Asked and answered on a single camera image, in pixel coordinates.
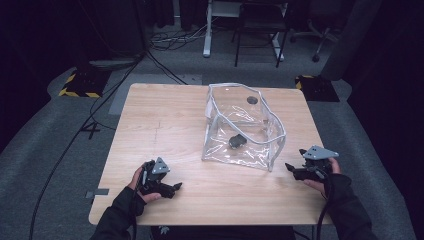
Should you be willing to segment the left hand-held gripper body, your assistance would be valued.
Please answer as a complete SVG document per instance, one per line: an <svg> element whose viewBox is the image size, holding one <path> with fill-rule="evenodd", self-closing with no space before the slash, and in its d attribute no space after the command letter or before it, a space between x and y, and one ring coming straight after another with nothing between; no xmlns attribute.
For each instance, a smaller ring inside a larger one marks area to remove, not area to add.
<svg viewBox="0 0 424 240"><path fill-rule="evenodd" d="M145 162L139 179L139 191L143 195L170 191L168 188L170 185L161 182L169 171L170 169L161 157Z"/></svg>

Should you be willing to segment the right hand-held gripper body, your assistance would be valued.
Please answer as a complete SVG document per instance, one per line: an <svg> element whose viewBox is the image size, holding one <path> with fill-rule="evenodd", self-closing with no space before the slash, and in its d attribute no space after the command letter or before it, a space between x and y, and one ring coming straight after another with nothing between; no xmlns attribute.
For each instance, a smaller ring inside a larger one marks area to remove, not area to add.
<svg viewBox="0 0 424 240"><path fill-rule="evenodd" d="M304 154L305 164L300 173L295 173L296 180L310 179L314 181L324 181L332 172L329 162L330 158L338 157L339 153L313 145Z"/></svg>

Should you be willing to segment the small black object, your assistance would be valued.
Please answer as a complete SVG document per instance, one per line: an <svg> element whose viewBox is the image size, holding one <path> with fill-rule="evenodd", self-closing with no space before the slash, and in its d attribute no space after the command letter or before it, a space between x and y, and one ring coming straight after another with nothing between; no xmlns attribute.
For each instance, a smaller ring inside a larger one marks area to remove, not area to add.
<svg viewBox="0 0 424 240"><path fill-rule="evenodd" d="M247 139L244 136L242 136L241 134L237 134L235 136L232 136L229 139L229 146L232 149L237 149L237 148L245 145L246 143L247 143Z"/></svg>

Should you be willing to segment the clear plastic bag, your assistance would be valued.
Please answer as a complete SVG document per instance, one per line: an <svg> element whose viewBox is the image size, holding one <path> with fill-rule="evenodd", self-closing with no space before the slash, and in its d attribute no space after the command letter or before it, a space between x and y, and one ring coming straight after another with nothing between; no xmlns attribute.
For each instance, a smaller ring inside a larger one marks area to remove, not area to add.
<svg viewBox="0 0 424 240"><path fill-rule="evenodd" d="M249 96L258 102L249 104ZM286 131L261 91L239 83L211 84L205 117L203 160L273 170L284 148ZM237 134L244 136L247 143L232 149L229 139Z"/></svg>

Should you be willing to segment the person's left hand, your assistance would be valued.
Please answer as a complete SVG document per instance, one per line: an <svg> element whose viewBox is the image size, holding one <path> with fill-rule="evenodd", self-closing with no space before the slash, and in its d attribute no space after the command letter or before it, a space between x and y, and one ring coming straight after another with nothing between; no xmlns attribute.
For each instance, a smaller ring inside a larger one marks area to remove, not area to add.
<svg viewBox="0 0 424 240"><path fill-rule="evenodd" d="M153 202L155 200L158 200L161 198L161 194L160 193L150 193L147 195L143 195L139 190L138 190L138 184L139 184L139 179L141 176L141 172L143 170L143 167L140 166L133 174L132 180L130 181L130 183L128 184L128 187L132 190L136 190L137 194L139 195L139 197L145 202L145 203L150 203Z"/></svg>

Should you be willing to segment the person's right hand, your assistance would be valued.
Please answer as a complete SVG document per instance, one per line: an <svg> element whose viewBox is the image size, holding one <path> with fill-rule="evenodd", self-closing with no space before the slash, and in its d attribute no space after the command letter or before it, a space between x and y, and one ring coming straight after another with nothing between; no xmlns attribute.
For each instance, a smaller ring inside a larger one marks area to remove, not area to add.
<svg viewBox="0 0 424 240"><path fill-rule="evenodd" d="M330 162L331 167L332 167L332 175L341 174L341 168L339 166L338 161L335 158L330 158L329 162ZM329 182L329 180L326 180L325 182L317 182L317 181L310 180L310 179L305 179L303 181L303 183L306 186L319 191L325 197L328 196L328 194L326 193L326 186L327 186L328 182Z"/></svg>

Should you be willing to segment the grey tape strip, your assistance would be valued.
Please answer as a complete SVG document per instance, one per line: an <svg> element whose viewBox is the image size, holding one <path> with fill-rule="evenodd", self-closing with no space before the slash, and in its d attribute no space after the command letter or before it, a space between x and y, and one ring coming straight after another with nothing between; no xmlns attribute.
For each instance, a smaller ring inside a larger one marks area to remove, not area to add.
<svg viewBox="0 0 424 240"><path fill-rule="evenodd" d="M86 199L94 199L98 195L108 195L108 193L109 193L109 189L104 189L104 188L95 189L95 190L92 190L92 191L87 191L86 194L85 194L85 198Z"/></svg>

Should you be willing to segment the yellow-black striped stand base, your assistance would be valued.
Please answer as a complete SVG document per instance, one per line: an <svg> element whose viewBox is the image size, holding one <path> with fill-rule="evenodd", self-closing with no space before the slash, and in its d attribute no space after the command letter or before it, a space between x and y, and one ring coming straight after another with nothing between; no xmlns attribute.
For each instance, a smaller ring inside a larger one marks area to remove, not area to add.
<svg viewBox="0 0 424 240"><path fill-rule="evenodd" d="M74 70L67 78L59 96L100 98L111 75L110 71L91 68Z"/></svg>
<svg viewBox="0 0 424 240"><path fill-rule="evenodd" d="M307 101L339 102L332 82L321 76L299 75L295 78L295 86Z"/></svg>

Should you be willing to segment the office chair wheeled base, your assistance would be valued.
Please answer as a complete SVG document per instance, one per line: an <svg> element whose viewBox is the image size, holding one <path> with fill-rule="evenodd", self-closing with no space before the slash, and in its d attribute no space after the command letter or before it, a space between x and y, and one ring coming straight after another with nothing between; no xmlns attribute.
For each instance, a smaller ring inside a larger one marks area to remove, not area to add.
<svg viewBox="0 0 424 240"><path fill-rule="evenodd" d="M311 60L314 63L320 61L320 53L321 49L326 41L331 41L333 43L337 43L339 40L339 36L335 33L334 29L329 26L325 26L322 30L315 27L313 21L311 19L307 20L308 31L306 32L295 32L290 37L289 41L291 43L295 43L298 38L301 37L315 37L319 40L319 44L312 56Z"/></svg>

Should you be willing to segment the black metal chair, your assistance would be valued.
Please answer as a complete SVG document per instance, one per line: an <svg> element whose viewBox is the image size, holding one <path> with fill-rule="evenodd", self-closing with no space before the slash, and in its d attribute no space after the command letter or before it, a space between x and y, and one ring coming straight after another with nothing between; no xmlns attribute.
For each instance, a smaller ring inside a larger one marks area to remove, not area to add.
<svg viewBox="0 0 424 240"><path fill-rule="evenodd" d="M243 34L261 34L268 37L273 48L278 68L283 58L283 49L289 26L284 8L291 0L242 0L232 40L236 40L234 66L238 66L242 48L261 48L261 45L243 45Z"/></svg>

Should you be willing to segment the white desk frame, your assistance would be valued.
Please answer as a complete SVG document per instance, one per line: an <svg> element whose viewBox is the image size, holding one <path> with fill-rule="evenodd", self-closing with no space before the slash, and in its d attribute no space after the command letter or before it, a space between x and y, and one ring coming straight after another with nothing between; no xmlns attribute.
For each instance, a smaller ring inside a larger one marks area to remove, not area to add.
<svg viewBox="0 0 424 240"><path fill-rule="evenodd" d="M215 17L237 17L240 5L241 3L236 0L207 0L206 33L202 53L205 58L211 56L213 19Z"/></svg>

